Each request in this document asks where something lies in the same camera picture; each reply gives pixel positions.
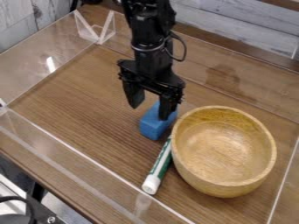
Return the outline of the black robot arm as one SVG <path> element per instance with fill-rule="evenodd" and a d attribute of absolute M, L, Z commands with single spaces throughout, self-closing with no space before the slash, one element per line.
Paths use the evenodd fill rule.
<path fill-rule="evenodd" d="M 120 59 L 118 79 L 129 106 L 136 109 L 145 91 L 159 96 L 159 119 L 167 120 L 183 101 L 183 79 L 173 73 L 173 61 L 183 62 L 187 45 L 173 33 L 176 12 L 169 0 L 121 0 L 130 28 L 134 59 Z"/>

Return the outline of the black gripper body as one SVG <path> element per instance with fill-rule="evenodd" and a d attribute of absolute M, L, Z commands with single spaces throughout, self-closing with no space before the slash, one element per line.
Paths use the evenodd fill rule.
<path fill-rule="evenodd" d="M 141 49 L 134 51 L 133 59 L 117 61 L 118 79 L 140 82 L 144 91 L 149 91 L 159 97 L 163 94 L 175 95 L 179 104 L 185 84 L 173 72 L 173 60 L 173 42 L 167 40 L 157 49 L 149 51 Z"/>

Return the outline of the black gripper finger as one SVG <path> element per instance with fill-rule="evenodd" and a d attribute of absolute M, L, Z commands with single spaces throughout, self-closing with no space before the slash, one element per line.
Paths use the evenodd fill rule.
<path fill-rule="evenodd" d="M 136 81 L 124 80 L 122 89 L 129 106 L 136 109 L 145 99 L 145 90 L 142 84 Z"/>
<path fill-rule="evenodd" d="M 159 119 L 165 121 L 169 114 L 176 110 L 177 98 L 173 94 L 163 94 L 160 96 Z"/>

